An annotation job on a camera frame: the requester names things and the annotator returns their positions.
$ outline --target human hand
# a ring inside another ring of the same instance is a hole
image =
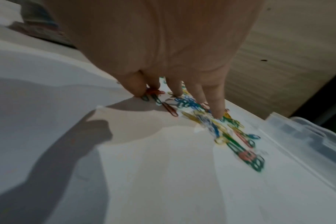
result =
[[[45,0],[66,36],[98,68],[140,97],[165,76],[182,81],[220,118],[230,62],[263,0]]]

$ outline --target beige floor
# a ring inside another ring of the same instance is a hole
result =
[[[267,0],[234,58],[226,99],[261,118],[289,116],[335,74],[336,0]]]

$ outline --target plastic container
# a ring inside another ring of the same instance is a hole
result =
[[[336,190],[336,133],[310,121],[272,113],[259,130],[284,153]]]

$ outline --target white surface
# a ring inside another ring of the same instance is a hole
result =
[[[336,193],[268,142],[257,173],[80,53],[33,40],[0,40],[0,223],[336,223]]]

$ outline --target wood grain surface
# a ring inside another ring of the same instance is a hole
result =
[[[233,59],[226,99],[263,119],[290,116],[334,75],[336,0],[267,0]]]

